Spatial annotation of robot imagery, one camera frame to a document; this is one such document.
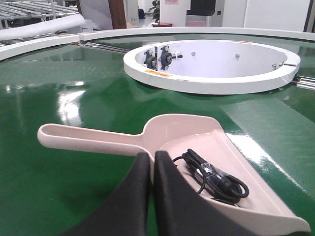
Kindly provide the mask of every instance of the metal rack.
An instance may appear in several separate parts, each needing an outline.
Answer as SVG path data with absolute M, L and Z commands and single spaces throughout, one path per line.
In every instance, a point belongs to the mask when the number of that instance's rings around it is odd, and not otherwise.
M 18 20 L 22 25 L 24 20 L 38 18 L 43 22 L 77 13 L 77 8 L 55 5 L 53 0 L 0 0 L 0 30 L 8 28 L 11 21 Z

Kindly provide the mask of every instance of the white tube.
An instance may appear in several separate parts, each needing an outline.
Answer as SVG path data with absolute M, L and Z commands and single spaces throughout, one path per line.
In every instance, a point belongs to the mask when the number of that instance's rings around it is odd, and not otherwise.
M 83 16 L 81 14 L 75 14 L 28 26 L 21 26 L 11 29 L 2 29 L 0 30 L 0 40 L 10 40 L 15 38 L 29 37 L 42 33 L 65 30 L 68 28 L 81 26 L 84 24 L 85 20 Z

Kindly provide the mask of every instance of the green conveyor surface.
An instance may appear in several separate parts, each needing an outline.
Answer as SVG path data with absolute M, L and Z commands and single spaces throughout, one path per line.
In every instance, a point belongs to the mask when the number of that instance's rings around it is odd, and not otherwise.
M 301 40 L 163 34 L 95 42 L 133 49 L 184 39 L 282 47 L 301 57 L 298 75 L 315 77 L 315 43 Z M 0 62 L 0 235 L 64 232 L 104 202 L 133 163 L 134 158 L 128 156 L 43 147 L 37 140 L 41 125 L 138 134 L 147 120 L 165 113 L 217 119 L 274 191 L 315 230 L 315 91 L 287 85 L 255 94 L 220 96 L 153 88 L 124 72 L 123 56 L 64 45 Z M 158 235 L 152 196 L 147 235 Z

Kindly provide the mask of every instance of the scoop handle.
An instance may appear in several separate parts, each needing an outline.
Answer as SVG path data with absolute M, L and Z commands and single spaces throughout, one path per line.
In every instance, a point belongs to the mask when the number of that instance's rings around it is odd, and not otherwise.
M 141 145 L 141 134 L 130 135 L 60 124 L 42 125 L 39 142 L 48 148 L 136 156 L 147 152 Z

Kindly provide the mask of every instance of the black pad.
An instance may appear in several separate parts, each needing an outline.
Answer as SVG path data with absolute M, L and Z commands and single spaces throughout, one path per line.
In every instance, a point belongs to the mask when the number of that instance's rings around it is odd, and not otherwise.
M 149 186 L 150 158 L 140 153 L 106 202 L 62 236 L 145 236 Z
M 202 199 L 165 151 L 156 152 L 154 199 L 160 236 L 255 236 Z

